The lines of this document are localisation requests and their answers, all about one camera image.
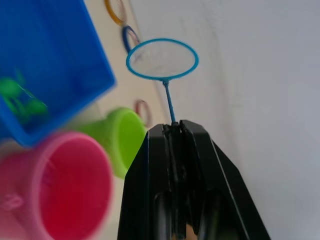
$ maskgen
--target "green plastic cup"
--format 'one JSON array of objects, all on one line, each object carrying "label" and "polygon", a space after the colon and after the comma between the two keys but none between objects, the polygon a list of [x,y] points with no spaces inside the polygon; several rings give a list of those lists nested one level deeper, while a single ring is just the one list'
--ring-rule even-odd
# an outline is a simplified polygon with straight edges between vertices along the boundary
[{"label": "green plastic cup", "polygon": [[142,145],[146,128],[130,108],[120,107],[105,119],[82,125],[78,131],[94,138],[108,153],[114,174],[124,179]]}]

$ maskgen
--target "plastic cup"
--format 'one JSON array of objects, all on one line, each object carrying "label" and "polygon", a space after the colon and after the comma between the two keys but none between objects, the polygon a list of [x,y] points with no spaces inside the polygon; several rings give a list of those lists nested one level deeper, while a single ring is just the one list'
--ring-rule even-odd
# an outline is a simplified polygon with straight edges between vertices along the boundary
[{"label": "plastic cup", "polygon": [[104,149],[79,132],[55,134],[1,162],[0,229],[7,237],[25,230],[15,239],[88,239],[108,214],[112,195]]},{"label": "plastic cup", "polygon": [[113,172],[124,179],[142,145],[146,128],[140,117],[130,108],[120,107],[106,119],[85,124],[78,129],[104,147],[110,156]]}]

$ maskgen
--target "blue ring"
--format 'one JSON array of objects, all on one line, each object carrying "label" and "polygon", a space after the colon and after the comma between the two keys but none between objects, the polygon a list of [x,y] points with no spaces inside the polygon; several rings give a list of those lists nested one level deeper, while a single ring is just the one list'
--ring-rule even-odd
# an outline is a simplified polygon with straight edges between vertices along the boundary
[{"label": "blue ring", "polygon": [[130,44],[129,44],[129,39],[128,39],[128,31],[132,31],[133,34],[136,36],[136,39],[138,40],[138,42],[140,42],[137,34],[135,33],[135,31],[132,29],[132,27],[130,26],[124,26],[122,28],[122,40],[123,40],[123,44],[124,44],[124,48],[125,50],[127,51],[127,53],[129,53],[131,51],[131,47],[130,47]]},{"label": "blue ring", "polygon": [[[133,70],[132,67],[130,66],[130,58],[131,58],[132,54],[133,54],[137,49],[141,48],[142,46],[144,46],[144,45],[146,45],[146,44],[153,43],[153,42],[161,42],[161,41],[179,44],[179,45],[181,45],[181,46],[189,49],[189,50],[192,52],[192,54],[194,55],[194,64],[193,64],[193,66],[192,66],[189,70],[187,70],[187,71],[185,71],[185,72],[183,72],[183,73],[180,73],[180,74],[177,74],[177,75],[173,75],[173,76],[169,76],[169,77],[148,76],[148,75],[140,74],[140,73],[136,72],[135,70]],[[129,71],[132,72],[134,75],[137,75],[137,76],[139,76],[139,77],[141,77],[141,78],[144,78],[144,79],[151,79],[151,80],[158,80],[158,81],[162,81],[162,82],[165,82],[165,81],[168,82],[168,81],[170,81],[170,80],[172,80],[172,79],[181,78],[181,77],[183,77],[183,76],[191,73],[193,70],[195,70],[196,67],[197,67],[198,64],[199,64],[199,57],[198,57],[196,51],[195,51],[191,46],[185,44],[185,43],[182,42],[182,41],[178,41],[178,40],[171,39],[171,38],[154,38],[154,39],[151,39],[151,40],[144,41],[144,42],[140,43],[139,45],[135,46],[135,47],[129,52],[128,56],[126,57],[125,63],[126,63],[127,68],[129,69]]]}]

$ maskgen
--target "red ring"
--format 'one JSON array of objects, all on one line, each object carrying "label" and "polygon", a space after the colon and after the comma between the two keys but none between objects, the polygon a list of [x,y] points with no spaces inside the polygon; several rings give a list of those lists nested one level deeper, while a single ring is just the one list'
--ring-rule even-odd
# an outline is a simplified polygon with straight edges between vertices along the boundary
[{"label": "red ring", "polygon": [[141,118],[141,109],[140,109],[141,105],[144,107],[144,109],[146,111],[146,122],[144,123],[144,125],[147,128],[149,128],[152,125],[152,114],[151,114],[151,110],[150,110],[149,105],[144,100],[138,99],[137,101],[135,101],[135,104],[134,104],[135,112]]}]

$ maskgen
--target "pink plastic cup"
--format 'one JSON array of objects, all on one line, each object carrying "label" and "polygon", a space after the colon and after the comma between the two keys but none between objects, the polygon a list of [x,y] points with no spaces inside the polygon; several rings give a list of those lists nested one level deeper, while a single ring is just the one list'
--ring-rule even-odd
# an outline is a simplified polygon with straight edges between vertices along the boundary
[{"label": "pink plastic cup", "polygon": [[0,162],[0,224],[12,236],[24,229],[32,240],[89,239],[108,214],[112,195],[109,159],[82,133],[53,135]]}]

